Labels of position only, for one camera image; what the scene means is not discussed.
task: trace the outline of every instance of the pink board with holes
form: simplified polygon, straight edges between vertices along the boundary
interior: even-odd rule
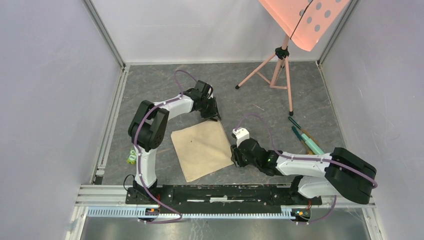
[[[349,0],[259,0],[299,48],[311,51]]]

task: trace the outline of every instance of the folded cloth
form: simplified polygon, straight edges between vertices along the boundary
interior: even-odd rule
[[[171,139],[187,182],[233,164],[230,142],[220,121],[207,120],[173,131]]]

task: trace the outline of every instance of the metal frame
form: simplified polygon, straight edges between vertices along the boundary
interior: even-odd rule
[[[128,205],[125,204],[127,191],[123,186],[118,185],[81,185],[72,218],[71,228],[66,233],[66,240],[79,240],[83,232],[84,223],[87,217],[115,217],[115,218],[135,218],[145,217],[147,208],[158,208],[157,204]],[[333,197],[322,197],[322,205],[314,205],[312,208],[330,208],[333,203]],[[291,209],[303,209],[306,205],[281,206],[282,214],[251,214],[237,216],[233,214],[215,214],[215,215],[195,215],[186,214],[184,218],[243,218],[243,219],[288,219],[287,211]],[[351,202],[342,196],[337,198],[336,208],[341,209],[362,209],[365,217],[366,226],[371,240],[384,240],[381,225],[377,217],[377,209],[374,199],[371,198],[369,204],[362,205]],[[161,218],[175,217],[172,214],[161,216]]]
[[[97,163],[93,166],[91,183],[96,182],[96,178],[103,177],[105,174],[106,163],[108,162],[109,150],[112,144],[112,138],[115,132],[115,126],[118,120],[118,114],[121,107],[122,97],[124,95],[125,84],[127,83],[128,72],[130,66],[126,66],[122,71],[116,91],[113,97],[113,102],[110,107],[109,118],[106,123],[106,129],[104,131],[101,145],[97,152]]]
[[[327,55],[329,54],[331,48],[333,47],[334,43],[336,42],[337,38],[339,37],[340,32],[345,27],[346,22],[348,21],[348,19],[352,15],[352,12],[354,11],[356,6],[358,5],[359,1],[360,0],[351,0],[348,3],[346,10],[344,11],[340,21],[338,22],[337,26],[335,27],[334,32],[332,33],[327,45],[325,46],[324,50],[321,53],[321,56],[318,58],[318,61],[316,61],[318,63],[318,65],[323,64],[323,62],[326,60]]]
[[[99,13],[97,12],[96,7],[94,6],[92,0],[82,0],[82,2],[87,8],[88,13],[90,14],[94,24],[97,26],[97,29],[100,32],[101,36],[103,37],[104,41],[106,42],[107,46],[112,51],[113,57],[115,58],[116,62],[122,69],[124,69],[126,64],[124,60],[122,59],[120,53],[118,52],[118,49],[114,44],[114,41],[112,41],[112,38],[109,35],[108,30],[105,27],[105,24],[100,18]]]

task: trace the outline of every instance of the green marker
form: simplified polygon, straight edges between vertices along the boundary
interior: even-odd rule
[[[303,133],[302,138],[305,141],[306,145],[312,150],[314,154],[317,154],[317,155],[324,154],[323,150],[321,150],[321,148],[312,139],[306,136],[306,134]]]

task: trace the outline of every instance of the black mounting bracket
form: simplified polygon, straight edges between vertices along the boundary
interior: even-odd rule
[[[288,47],[286,47],[285,49],[283,49],[282,47],[277,47],[277,48],[275,49],[275,55],[276,55],[279,59],[283,60],[283,59],[287,58],[287,57],[290,55],[290,53],[289,53],[289,50],[288,50],[288,49],[289,49]]]

